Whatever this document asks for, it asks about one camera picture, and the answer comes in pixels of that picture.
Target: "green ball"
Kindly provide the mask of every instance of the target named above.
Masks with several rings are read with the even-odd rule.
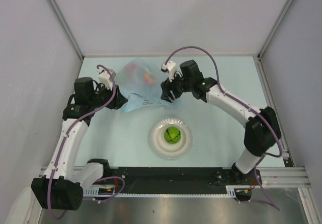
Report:
[[[164,134],[165,140],[168,143],[175,144],[181,139],[181,132],[176,127],[168,127]]]

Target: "reflective metal surface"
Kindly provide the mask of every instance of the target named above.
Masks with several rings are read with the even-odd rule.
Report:
[[[119,197],[97,204],[84,201],[78,211],[68,211],[59,223],[100,224],[284,224],[308,223],[297,189],[270,189],[269,194],[281,208],[258,203],[239,204],[226,198],[139,198]],[[265,199],[255,190],[253,199]],[[43,210],[39,223],[54,224],[48,210]]]

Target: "wall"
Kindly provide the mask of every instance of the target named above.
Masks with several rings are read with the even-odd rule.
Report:
[[[256,54],[286,0],[56,0],[85,56]]]
[[[322,0],[296,0],[263,65],[291,153],[322,210]]]
[[[47,164],[80,61],[46,0],[0,0],[0,223]]]

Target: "white table surface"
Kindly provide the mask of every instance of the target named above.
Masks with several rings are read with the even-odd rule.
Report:
[[[85,58],[79,77],[98,80],[96,65],[102,64],[116,73],[133,58]],[[206,56],[173,57],[178,65],[194,59],[204,77],[215,77],[215,69]],[[145,57],[161,67],[166,57]],[[252,57],[216,57],[221,84],[255,106],[267,103]],[[76,166],[89,159],[107,159],[114,167],[231,167],[244,150],[244,128],[215,106],[183,93],[177,107],[142,107],[133,112],[103,109],[92,118],[79,147]],[[148,143],[152,126],[167,117],[177,117],[191,128],[192,148],[185,156],[168,160],[158,156]],[[278,153],[275,145],[271,153]],[[265,157],[262,167],[282,167],[282,159]]]

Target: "purple cable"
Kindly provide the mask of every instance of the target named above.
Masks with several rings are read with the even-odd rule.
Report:
[[[105,200],[96,200],[97,202],[99,202],[99,201],[100,201],[101,203],[103,203],[103,202],[109,201],[109,200],[113,199],[115,196],[117,196],[119,193],[121,193],[121,192],[122,192],[122,190],[124,189],[124,187],[125,187],[125,181],[124,181],[124,179],[123,179],[123,178],[118,177],[118,176],[111,176],[111,177],[101,178],[101,179],[98,179],[97,181],[95,181],[94,183],[97,183],[97,182],[100,182],[100,181],[103,181],[103,180],[111,180],[111,179],[118,179],[118,180],[121,180],[121,181],[122,181],[122,187],[121,187],[121,189],[120,189],[117,193],[114,193],[113,195],[111,195],[110,197],[108,197],[108,198],[107,198],[107,199],[105,199]]]
[[[103,65],[100,65],[99,64],[96,67],[97,68],[99,68],[99,67],[103,68],[110,75],[111,80],[112,80],[112,83],[113,83],[113,93],[112,93],[112,96],[111,96],[111,98],[103,106],[101,106],[101,107],[99,107],[99,108],[97,108],[97,109],[95,109],[95,110],[93,110],[93,111],[91,111],[91,112],[89,112],[89,113],[81,116],[80,118],[76,119],[75,122],[68,128],[68,130],[66,132],[66,135],[67,136],[69,135],[70,131],[73,129],[73,127],[75,127],[75,125],[78,122],[82,121],[84,118],[86,118],[88,116],[91,116],[94,113],[96,113],[96,112],[102,110],[103,108],[105,108],[106,106],[108,106],[111,103],[111,101],[113,100],[113,98],[115,97],[115,94],[116,94],[116,86],[115,86],[115,81],[114,81],[114,78],[113,78],[112,74]],[[61,142],[61,145],[59,147],[59,150],[58,150],[58,153],[57,153],[57,157],[56,157],[56,160],[55,160],[55,163],[54,163],[54,167],[57,167],[57,165],[58,165],[58,161],[59,161],[61,152],[62,152],[62,150],[64,148],[64,145],[65,145],[66,140],[67,140],[67,137],[64,137],[63,140],[62,140],[62,142]],[[49,210],[49,213],[50,213],[51,217],[54,220],[61,220],[64,217],[64,215],[66,214],[66,210],[62,213],[62,215],[60,217],[55,217],[54,214],[53,214],[53,212],[52,212],[52,208],[51,208],[51,200],[50,200],[51,196],[50,195],[51,195],[51,185],[52,185],[52,181],[53,181],[54,175],[55,175],[55,170],[52,170],[51,171],[50,178],[49,178],[48,189],[47,189],[47,208]]]
[[[214,66],[215,66],[215,70],[216,70],[216,77],[217,77],[217,84],[218,84],[218,87],[220,89],[220,91],[222,93],[224,93],[226,96],[228,96],[229,98],[233,99],[234,101],[238,102],[239,104],[241,104],[243,107],[249,109],[249,111],[251,111],[252,113],[254,113],[256,116],[258,116],[264,123],[265,125],[268,127],[268,129],[270,130],[271,134],[273,135],[274,137],[274,140],[276,141],[276,144],[278,146],[278,150],[279,150],[279,154],[278,155],[274,155],[274,154],[271,154],[271,153],[265,153],[261,158],[260,160],[255,164],[254,166],[254,173],[255,173],[255,178],[258,182],[258,185],[260,186],[261,190],[263,191],[263,193],[265,194],[265,196],[267,197],[267,199],[270,201],[270,203],[268,203],[267,201],[264,201],[264,200],[251,200],[251,202],[260,202],[260,203],[266,203],[268,205],[271,205],[272,207],[276,208],[278,211],[280,211],[280,208],[273,202],[273,200],[271,199],[271,197],[268,195],[267,191],[264,189],[263,185],[261,184],[261,182],[259,181],[258,177],[257,177],[257,174],[256,174],[256,170],[257,170],[257,165],[263,160],[264,156],[265,155],[269,155],[269,156],[272,156],[272,157],[276,157],[276,158],[280,158],[282,157],[283,155],[283,147],[282,147],[282,144],[280,143],[275,131],[273,130],[273,128],[271,127],[271,125],[268,123],[268,121],[257,111],[255,111],[253,108],[250,108],[245,102],[241,101],[240,99],[232,96],[231,94],[229,93],[225,93],[225,90],[222,88],[221,84],[220,84],[220,80],[219,80],[219,71],[218,71],[218,67],[217,67],[217,63],[215,61],[215,59],[212,57],[212,55],[205,49],[203,48],[200,48],[198,46],[185,46],[185,47],[182,47],[182,48],[179,48],[177,50],[175,50],[166,60],[166,62],[168,62],[172,56],[174,56],[177,52],[181,51],[181,50],[184,50],[184,49],[198,49],[198,50],[201,50],[202,52],[206,53],[210,59],[212,60]]]

